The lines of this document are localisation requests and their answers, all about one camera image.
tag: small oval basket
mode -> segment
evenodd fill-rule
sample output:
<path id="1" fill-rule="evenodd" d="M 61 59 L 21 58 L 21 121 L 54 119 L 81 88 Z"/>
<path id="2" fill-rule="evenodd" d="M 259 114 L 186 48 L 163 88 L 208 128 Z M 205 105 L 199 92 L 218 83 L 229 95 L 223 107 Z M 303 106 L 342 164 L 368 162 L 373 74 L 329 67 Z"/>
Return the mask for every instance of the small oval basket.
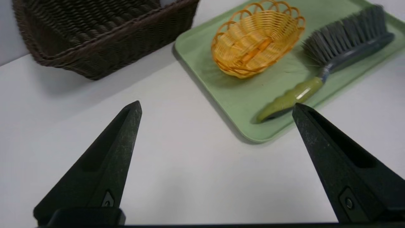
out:
<path id="1" fill-rule="evenodd" d="M 252 77 L 287 54 L 304 29 L 305 18 L 288 3 L 252 3 L 218 29 L 211 44 L 212 57 L 226 74 Z"/>

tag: brush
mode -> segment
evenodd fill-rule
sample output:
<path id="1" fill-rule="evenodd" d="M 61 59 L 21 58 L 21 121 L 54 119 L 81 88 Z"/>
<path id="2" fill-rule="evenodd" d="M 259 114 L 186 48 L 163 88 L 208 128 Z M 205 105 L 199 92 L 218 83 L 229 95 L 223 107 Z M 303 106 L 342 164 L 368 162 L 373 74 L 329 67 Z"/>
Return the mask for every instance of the brush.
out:
<path id="1" fill-rule="evenodd" d="M 380 5 L 370 6 L 313 32 L 304 41 L 303 49 L 323 66 L 320 73 L 276 98 L 257 116 L 257 121 L 262 123 L 284 115 L 295 103 L 303 103 L 316 93 L 330 74 L 373 55 L 393 40 L 394 34 L 387 31 L 385 12 Z"/>

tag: white tabletop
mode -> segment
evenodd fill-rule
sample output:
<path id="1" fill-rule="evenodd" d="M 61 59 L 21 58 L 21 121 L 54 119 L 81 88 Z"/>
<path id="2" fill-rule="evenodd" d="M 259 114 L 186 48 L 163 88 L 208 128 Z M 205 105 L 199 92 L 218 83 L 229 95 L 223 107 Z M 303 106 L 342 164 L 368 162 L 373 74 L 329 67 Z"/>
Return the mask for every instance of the white tabletop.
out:
<path id="1" fill-rule="evenodd" d="M 202 0 L 198 25 L 243 0 Z M 404 18 L 402 0 L 378 1 Z M 127 224 L 334 222 L 296 128 L 250 144 L 168 45 L 90 82 L 30 56 L 0 67 L 0 221 L 32 210 L 127 104 L 143 116 L 121 208 Z M 405 55 L 318 111 L 405 177 Z"/>

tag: brush handle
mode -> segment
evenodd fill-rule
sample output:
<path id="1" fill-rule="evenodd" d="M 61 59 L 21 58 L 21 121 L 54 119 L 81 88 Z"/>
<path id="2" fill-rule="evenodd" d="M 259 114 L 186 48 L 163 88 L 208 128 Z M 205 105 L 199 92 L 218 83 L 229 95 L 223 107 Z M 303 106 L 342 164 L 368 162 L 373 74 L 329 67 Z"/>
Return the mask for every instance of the brush handle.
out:
<path id="1" fill-rule="evenodd" d="M 274 99 L 273 102 L 268 104 L 258 115 L 257 122 L 262 123 L 265 120 L 284 115 L 293 108 L 295 103 L 303 103 L 309 99 L 323 84 L 319 77 L 313 77 L 308 81 L 301 82 L 283 96 Z"/>

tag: plastic tray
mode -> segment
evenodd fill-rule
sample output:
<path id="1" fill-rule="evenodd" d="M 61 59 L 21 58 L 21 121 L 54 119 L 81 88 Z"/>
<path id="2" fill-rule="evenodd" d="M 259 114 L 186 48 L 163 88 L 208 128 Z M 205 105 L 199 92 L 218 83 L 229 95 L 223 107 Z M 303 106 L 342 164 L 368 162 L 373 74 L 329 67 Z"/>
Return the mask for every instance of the plastic tray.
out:
<path id="1" fill-rule="evenodd" d="M 307 21 L 305 33 L 294 49 L 277 64 L 252 79 L 240 80 L 223 73 L 211 58 L 211 41 L 216 30 L 248 1 L 214 19 L 191 29 L 176 40 L 175 49 L 194 72 L 207 91 L 221 106 L 237 129 L 249 140 L 257 143 L 269 141 L 293 123 L 286 114 L 262 124 L 255 123 L 258 112 L 274 98 L 284 94 L 300 82 L 315 76 L 319 67 L 303 54 L 301 43 L 314 30 L 371 5 L 365 0 L 288 0 L 297 7 Z M 405 23 L 387 15 L 388 30 L 395 40 L 377 54 L 331 75 L 326 84 L 306 104 L 316 107 L 339 91 L 358 82 L 370 71 L 381 66 L 389 57 L 405 48 Z"/>

